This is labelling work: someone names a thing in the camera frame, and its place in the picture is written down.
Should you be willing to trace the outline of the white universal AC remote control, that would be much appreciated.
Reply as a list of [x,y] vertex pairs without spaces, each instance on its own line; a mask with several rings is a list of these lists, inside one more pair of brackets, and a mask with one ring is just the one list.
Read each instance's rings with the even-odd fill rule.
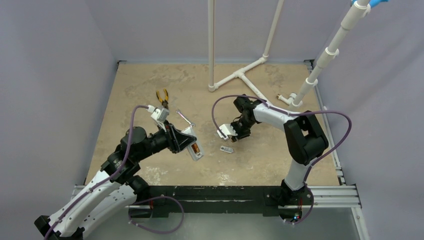
[[[203,148],[203,146],[201,145],[201,143],[200,143],[200,141],[199,141],[199,139],[198,139],[198,137],[197,137],[197,135],[196,135],[196,133],[195,133],[195,131],[194,131],[194,128],[193,127],[187,127],[187,128],[185,128],[183,131],[182,131],[182,133],[184,133],[184,134],[186,134],[186,135],[190,135],[191,137],[194,137],[195,138],[195,142],[193,142],[193,143],[191,143],[191,144],[189,144],[188,145],[188,147],[186,148],[187,150],[188,150],[188,152],[189,152],[189,154],[190,154],[190,156],[191,156],[191,158],[196,162],[196,161],[198,161],[198,160],[200,160],[204,155],[205,155],[205,151],[204,151],[204,148]],[[198,147],[199,147],[199,150],[200,150],[200,152],[199,153],[195,153],[194,152],[194,150],[193,150],[193,148],[192,148],[192,145],[193,144],[197,144],[198,145]]]

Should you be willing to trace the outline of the orange battery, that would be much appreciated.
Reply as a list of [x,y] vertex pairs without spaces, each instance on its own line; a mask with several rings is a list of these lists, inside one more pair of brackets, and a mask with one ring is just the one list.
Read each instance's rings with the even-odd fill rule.
[[198,145],[197,145],[196,143],[194,143],[194,144],[192,145],[192,149],[193,149],[193,151],[194,151],[196,154],[198,154],[198,153],[200,152],[200,149],[199,149],[199,147],[198,147]]

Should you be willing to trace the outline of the white remote battery cover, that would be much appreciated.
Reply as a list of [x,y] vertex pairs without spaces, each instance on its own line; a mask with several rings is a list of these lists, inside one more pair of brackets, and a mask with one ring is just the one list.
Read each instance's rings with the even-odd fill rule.
[[232,154],[234,152],[234,149],[231,147],[227,147],[227,146],[221,146],[220,150],[222,152],[228,153],[228,154]]

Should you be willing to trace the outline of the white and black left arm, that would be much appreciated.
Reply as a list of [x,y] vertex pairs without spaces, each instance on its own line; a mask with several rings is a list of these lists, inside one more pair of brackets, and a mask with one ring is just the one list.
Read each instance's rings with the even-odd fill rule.
[[192,126],[183,130],[165,121],[157,132],[147,134],[140,126],[130,126],[115,151],[92,180],[50,216],[39,216],[34,224],[45,240],[82,240],[116,211],[128,205],[147,204],[168,199],[152,191],[136,173],[140,162],[162,150],[173,154],[188,149],[194,160],[203,156]]

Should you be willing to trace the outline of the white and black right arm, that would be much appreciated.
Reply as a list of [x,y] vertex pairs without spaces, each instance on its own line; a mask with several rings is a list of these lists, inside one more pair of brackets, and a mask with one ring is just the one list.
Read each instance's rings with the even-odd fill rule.
[[288,204],[294,203],[306,189],[312,162],[321,157],[329,146],[316,116],[309,111],[303,115],[296,112],[282,113],[279,108],[266,105],[260,100],[252,101],[244,95],[238,96],[233,104],[240,116],[229,124],[232,142],[249,137],[251,127],[260,123],[284,132],[292,162],[281,182],[279,199]]

